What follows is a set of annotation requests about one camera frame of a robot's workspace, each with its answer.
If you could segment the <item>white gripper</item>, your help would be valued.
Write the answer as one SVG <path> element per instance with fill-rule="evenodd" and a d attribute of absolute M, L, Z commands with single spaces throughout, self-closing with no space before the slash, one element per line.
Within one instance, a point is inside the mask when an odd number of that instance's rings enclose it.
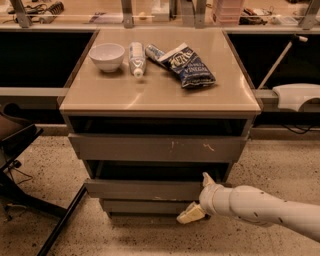
<path fill-rule="evenodd" d="M 199 196 L 200 204 L 192 202 L 183 212 L 177 216 L 177 221 L 180 224 L 188 224 L 198 221 L 205 217 L 206 214 L 233 216 L 230 209 L 230 195 L 232 188 L 226 188 L 220 184 L 215 184 L 215 181 L 207 173 L 203 172 L 203 190 Z"/>

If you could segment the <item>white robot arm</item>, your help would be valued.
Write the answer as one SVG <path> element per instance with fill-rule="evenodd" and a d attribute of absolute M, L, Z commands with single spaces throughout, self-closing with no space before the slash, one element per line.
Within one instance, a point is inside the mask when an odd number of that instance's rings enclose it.
<path fill-rule="evenodd" d="M 287 201 L 252 186 L 228 188 L 204 172 L 199 202 L 192 202 L 177 221 L 187 224 L 206 215 L 227 216 L 258 226 L 277 224 L 320 241 L 319 205 Z"/>

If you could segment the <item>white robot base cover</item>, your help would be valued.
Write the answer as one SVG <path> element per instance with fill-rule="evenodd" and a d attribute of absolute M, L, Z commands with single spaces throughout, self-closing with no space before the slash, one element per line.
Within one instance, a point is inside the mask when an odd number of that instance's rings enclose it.
<path fill-rule="evenodd" d="M 309 100 L 320 99 L 320 85 L 296 83 L 279 85 L 272 88 L 278 96 L 278 108 L 298 112 Z"/>

